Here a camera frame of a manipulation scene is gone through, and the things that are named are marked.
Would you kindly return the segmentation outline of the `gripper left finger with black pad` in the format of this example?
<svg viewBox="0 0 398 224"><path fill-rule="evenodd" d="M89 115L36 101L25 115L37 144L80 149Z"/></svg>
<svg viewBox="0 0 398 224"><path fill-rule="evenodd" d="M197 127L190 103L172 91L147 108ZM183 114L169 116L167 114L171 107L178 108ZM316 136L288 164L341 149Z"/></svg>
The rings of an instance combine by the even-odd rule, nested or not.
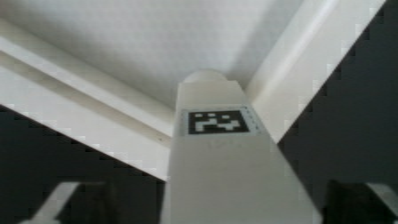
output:
<svg viewBox="0 0 398 224"><path fill-rule="evenodd" d="M18 224L115 224L110 184L60 182L32 217Z"/></svg>

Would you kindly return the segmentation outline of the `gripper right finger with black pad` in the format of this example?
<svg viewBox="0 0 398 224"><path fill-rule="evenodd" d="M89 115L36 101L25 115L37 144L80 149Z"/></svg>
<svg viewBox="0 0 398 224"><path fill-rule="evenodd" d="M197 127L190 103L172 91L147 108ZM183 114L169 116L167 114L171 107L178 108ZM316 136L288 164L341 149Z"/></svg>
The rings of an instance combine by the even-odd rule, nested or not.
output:
<svg viewBox="0 0 398 224"><path fill-rule="evenodd" d="M322 224L398 224L398 184L332 180Z"/></svg>

